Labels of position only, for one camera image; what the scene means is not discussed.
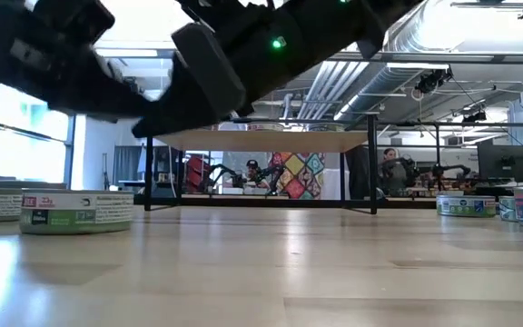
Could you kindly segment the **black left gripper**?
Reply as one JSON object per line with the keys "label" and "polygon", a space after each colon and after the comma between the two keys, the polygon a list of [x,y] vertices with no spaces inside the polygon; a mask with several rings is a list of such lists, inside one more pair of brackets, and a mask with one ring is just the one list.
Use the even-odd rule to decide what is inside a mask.
{"label": "black left gripper", "polygon": [[98,56],[77,62],[81,48],[20,1],[0,1],[0,84],[67,114],[105,121],[143,117],[153,103],[113,75]]}

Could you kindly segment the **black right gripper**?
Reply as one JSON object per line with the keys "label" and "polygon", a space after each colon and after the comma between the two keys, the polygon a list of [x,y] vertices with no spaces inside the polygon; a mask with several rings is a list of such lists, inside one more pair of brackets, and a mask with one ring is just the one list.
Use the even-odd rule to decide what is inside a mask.
{"label": "black right gripper", "polygon": [[185,1],[183,10],[207,24],[251,103],[334,55],[361,34],[361,2],[289,1],[275,8],[238,1]]}

